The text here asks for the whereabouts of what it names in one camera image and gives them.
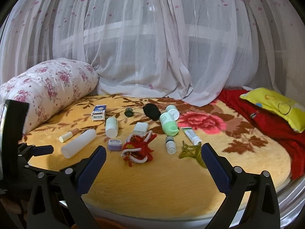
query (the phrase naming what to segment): metal screw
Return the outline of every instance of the metal screw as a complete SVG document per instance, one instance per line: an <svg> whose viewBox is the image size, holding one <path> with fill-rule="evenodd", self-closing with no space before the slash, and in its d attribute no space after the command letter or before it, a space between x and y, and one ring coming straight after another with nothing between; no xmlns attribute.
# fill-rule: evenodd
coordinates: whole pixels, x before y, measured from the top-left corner
<svg viewBox="0 0 305 229"><path fill-rule="evenodd" d="M242 168L240 168L239 166L234 167L234 170L237 173L241 173L242 172Z"/></svg>
<svg viewBox="0 0 305 229"><path fill-rule="evenodd" d="M65 170L65 173L66 173L67 175L71 174L72 172L73 172L73 169L72 169L72 168L68 168L68 169Z"/></svg>
<svg viewBox="0 0 305 229"><path fill-rule="evenodd" d="M38 176L38 178L43 178L44 175L45 174L43 172L39 172L37 176Z"/></svg>
<svg viewBox="0 0 305 229"><path fill-rule="evenodd" d="M264 175L265 177L269 177L269 176L270 176L270 173L269 173L268 171L265 170L265 171L263 172L263 175Z"/></svg>

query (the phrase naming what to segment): medicine box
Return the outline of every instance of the medicine box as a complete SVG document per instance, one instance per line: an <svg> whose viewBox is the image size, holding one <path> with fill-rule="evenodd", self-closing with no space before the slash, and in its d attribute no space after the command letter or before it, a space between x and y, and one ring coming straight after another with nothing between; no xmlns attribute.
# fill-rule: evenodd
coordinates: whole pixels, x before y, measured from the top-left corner
<svg viewBox="0 0 305 229"><path fill-rule="evenodd" d="M91 113L93 121L104 121L106 117L106 105L96 105Z"/></svg>

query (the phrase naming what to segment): purple container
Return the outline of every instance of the purple container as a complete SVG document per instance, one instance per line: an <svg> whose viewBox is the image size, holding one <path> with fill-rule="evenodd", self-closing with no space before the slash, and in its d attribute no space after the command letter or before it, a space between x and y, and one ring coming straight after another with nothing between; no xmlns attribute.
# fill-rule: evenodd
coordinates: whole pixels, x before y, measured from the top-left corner
<svg viewBox="0 0 305 229"><path fill-rule="evenodd" d="M108 141L108 150L109 151L121 151L122 150L122 141L118 139L110 139Z"/></svg>

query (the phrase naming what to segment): white bottle cap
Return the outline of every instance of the white bottle cap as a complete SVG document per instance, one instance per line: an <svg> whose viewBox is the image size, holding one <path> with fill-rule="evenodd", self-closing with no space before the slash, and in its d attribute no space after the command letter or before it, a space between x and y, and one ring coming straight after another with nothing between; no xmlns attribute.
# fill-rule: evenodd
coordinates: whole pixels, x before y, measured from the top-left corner
<svg viewBox="0 0 305 229"><path fill-rule="evenodd" d="M106 126L106 136L108 138L115 138L118 135L118 127L114 124L109 124Z"/></svg>
<svg viewBox="0 0 305 229"><path fill-rule="evenodd" d="M175 121L178 120L180 117L180 113L179 113L178 109L176 108L176 106L174 106L174 105L167 106L166 112L170 113L173 116Z"/></svg>
<svg viewBox="0 0 305 229"><path fill-rule="evenodd" d="M175 154L176 153L176 144L174 141L168 141L166 143L166 150L167 150L167 153L172 155L172 154Z"/></svg>
<svg viewBox="0 0 305 229"><path fill-rule="evenodd" d="M67 132L66 134L64 134L64 135L61 135L60 137L59 137L59 141L61 142L61 143L64 143L66 140L68 140L68 139L70 139L70 138L72 138L73 137L73 133L72 132Z"/></svg>
<svg viewBox="0 0 305 229"><path fill-rule="evenodd" d="M201 139L199 139L199 138L196 139L196 138L195 138L195 139L193 140L192 143L194 144L194 146L196 146L196 145L198 145L200 142L202 143L202 140L201 140Z"/></svg>

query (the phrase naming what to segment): white plastic bottle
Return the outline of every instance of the white plastic bottle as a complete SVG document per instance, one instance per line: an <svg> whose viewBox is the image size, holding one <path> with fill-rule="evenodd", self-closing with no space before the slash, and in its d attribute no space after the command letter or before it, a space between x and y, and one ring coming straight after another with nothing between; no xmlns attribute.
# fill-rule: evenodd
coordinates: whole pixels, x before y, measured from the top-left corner
<svg viewBox="0 0 305 229"><path fill-rule="evenodd" d="M115 138L119 132L119 125L115 117L110 117L106 120L106 136L108 138Z"/></svg>
<svg viewBox="0 0 305 229"><path fill-rule="evenodd" d="M86 145L88 145L92 140L94 140L95 137L96 131L94 129L89 129L78 136L76 139L63 146L61 148L61 153L65 156L65 158L71 158Z"/></svg>
<svg viewBox="0 0 305 229"><path fill-rule="evenodd" d="M172 155L176 153L176 144L172 136L167 136L165 138L165 147L168 154Z"/></svg>
<svg viewBox="0 0 305 229"><path fill-rule="evenodd" d="M179 128L177 123L169 112L165 112L160 116L160 122L162 126L162 130L167 136L175 136L179 132Z"/></svg>

